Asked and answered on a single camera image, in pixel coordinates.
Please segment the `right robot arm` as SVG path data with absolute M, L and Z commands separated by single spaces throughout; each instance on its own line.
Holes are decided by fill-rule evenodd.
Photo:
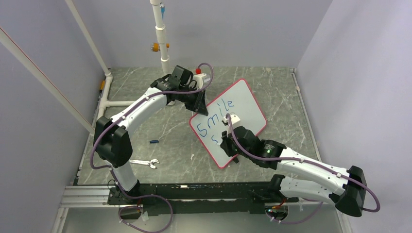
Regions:
M 365 210 L 367 183 L 363 170 L 358 166 L 346 169 L 321 163 L 282 143 L 260 140 L 243 126 L 235 128 L 233 133 L 223 131 L 220 147 L 229 157 L 241 155 L 259 167 L 304 177 L 303 180 L 297 180 L 274 175 L 268 186 L 268 196 L 273 201 L 318 198 L 354 217 L 360 217 Z

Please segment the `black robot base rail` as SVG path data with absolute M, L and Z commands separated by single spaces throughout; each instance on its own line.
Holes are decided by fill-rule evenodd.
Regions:
M 234 183 L 151 183 L 141 184 L 136 193 L 125 196 L 117 186 L 109 189 L 107 204 L 138 205 L 150 216 L 248 212 L 264 214 L 267 208 L 297 198 L 282 198 L 269 189 L 269 182 Z

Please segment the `pink framed whiteboard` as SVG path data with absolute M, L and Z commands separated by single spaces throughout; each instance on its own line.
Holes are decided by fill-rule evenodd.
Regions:
M 245 79 L 234 82 L 206 107 L 208 115 L 195 114 L 189 119 L 189 125 L 217 167 L 225 168 L 234 159 L 220 147 L 222 132 L 231 132 L 225 125 L 227 115 L 233 128 L 244 126 L 255 135 L 266 128 L 267 119 Z

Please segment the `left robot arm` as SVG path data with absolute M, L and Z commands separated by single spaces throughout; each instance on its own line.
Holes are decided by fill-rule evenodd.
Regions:
M 154 80 L 146 92 L 122 112 L 112 117 L 100 117 L 96 121 L 90 166 L 97 154 L 108 168 L 119 188 L 120 197 L 128 204 L 135 203 L 140 196 L 140 182 L 135 176 L 130 158 L 133 154 L 130 134 L 154 113 L 172 101 L 179 101 L 191 112 L 208 115 L 206 88 L 214 78 L 214 72 L 205 74 L 198 67 L 197 74 L 175 66 L 172 73 Z

